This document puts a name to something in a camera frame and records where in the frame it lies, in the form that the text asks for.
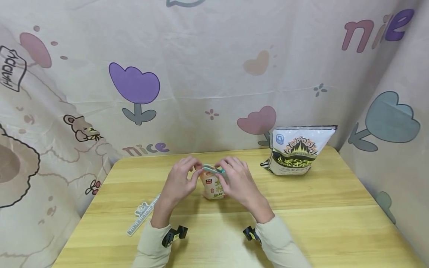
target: white ruler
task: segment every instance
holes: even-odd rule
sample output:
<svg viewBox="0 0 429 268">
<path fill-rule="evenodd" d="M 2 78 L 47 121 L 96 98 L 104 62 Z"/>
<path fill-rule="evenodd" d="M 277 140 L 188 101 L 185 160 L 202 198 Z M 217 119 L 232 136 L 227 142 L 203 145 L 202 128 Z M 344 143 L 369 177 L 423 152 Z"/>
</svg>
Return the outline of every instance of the white ruler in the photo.
<svg viewBox="0 0 429 268">
<path fill-rule="evenodd" d="M 138 219 L 134 222 L 134 224 L 128 229 L 127 234 L 132 236 L 136 230 L 140 227 L 140 225 L 145 221 L 145 219 L 149 216 L 149 214 L 154 210 L 154 206 L 158 201 L 161 194 L 159 194 L 150 205 L 147 205 L 146 202 L 141 204 L 134 214 L 138 217 Z"/>
</svg>

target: small rice bag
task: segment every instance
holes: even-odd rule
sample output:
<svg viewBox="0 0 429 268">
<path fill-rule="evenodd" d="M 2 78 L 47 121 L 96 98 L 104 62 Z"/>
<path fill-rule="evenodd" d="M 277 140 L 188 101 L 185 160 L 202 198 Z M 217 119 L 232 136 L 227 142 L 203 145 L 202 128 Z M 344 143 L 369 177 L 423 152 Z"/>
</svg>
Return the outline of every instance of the small rice bag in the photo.
<svg viewBox="0 0 429 268">
<path fill-rule="evenodd" d="M 225 180 L 227 180 L 228 177 L 225 173 L 225 170 L 221 167 L 215 168 L 207 164 L 203 165 L 202 169 L 203 172 L 199 175 L 202 184 L 204 185 L 204 192 L 202 193 L 202 195 L 209 200 L 224 198 L 226 196 L 225 192 L 222 188 L 221 182 L 215 176 L 215 174 L 219 173 L 223 176 Z"/>
<path fill-rule="evenodd" d="M 309 171 L 337 126 L 276 127 L 270 136 L 271 156 L 261 167 L 275 175 L 302 175 Z"/>
</svg>

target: wooden table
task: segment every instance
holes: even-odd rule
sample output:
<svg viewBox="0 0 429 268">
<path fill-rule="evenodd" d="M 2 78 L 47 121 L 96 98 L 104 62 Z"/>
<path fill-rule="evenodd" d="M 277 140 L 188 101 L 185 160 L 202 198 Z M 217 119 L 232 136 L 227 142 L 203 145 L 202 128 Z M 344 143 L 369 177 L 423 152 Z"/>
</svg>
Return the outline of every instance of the wooden table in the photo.
<svg viewBox="0 0 429 268">
<path fill-rule="evenodd" d="M 231 155 L 246 161 L 274 212 L 314 268 L 425 267 L 360 181 L 331 147 L 301 177 L 276 177 L 260 167 L 269 149 L 194 154 L 214 164 Z M 129 268 L 143 227 L 129 237 L 134 211 L 161 191 L 184 155 L 134 157 L 115 164 L 53 268 Z M 260 245 L 242 233 L 252 216 L 236 201 L 205 200 L 197 190 L 174 210 L 171 225 L 189 228 L 173 243 L 167 267 L 272 267 Z"/>
</svg>

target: fabric backdrop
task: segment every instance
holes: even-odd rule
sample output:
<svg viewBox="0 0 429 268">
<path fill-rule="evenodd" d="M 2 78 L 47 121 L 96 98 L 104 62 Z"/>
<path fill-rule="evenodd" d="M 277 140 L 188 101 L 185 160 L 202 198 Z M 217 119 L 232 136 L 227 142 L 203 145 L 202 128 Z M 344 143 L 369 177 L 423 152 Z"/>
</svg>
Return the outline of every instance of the fabric backdrop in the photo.
<svg viewBox="0 0 429 268">
<path fill-rule="evenodd" d="M 428 18 L 420 0 L 2 0 L 0 267 L 51 267 L 121 157 L 295 125 L 338 125 L 329 144 L 429 256 Z"/>
</svg>

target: black wrist strap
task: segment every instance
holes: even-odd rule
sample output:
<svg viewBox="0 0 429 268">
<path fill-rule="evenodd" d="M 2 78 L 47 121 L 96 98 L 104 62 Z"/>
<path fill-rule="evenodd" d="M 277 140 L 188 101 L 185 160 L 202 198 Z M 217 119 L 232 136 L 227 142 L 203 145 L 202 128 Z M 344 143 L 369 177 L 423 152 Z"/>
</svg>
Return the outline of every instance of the black wrist strap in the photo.
<svg viewBox="0 0 429 268">
<path fill-rule="evenodd" d="M 251 226 L 249 226 L 246 229 L 244 229 L 243 234 L 245 235 L 245 237 L 247 238 L 247 240 L 249 240 L 249 241 L 250 240 L 257 240 L 260 244 L 262 244 L 261 239 L 256 234 L 256 230 L 253 229 Z"/>
<path fill-rule="evenodd" d="M 168 233 L 164 236 L 161 244 L 163 247 L 169 247 L 176 239 L 184 239 L 186 237 L 187 228 L 179 225 L 177 230 L 171 228 Z"/>
</svg>

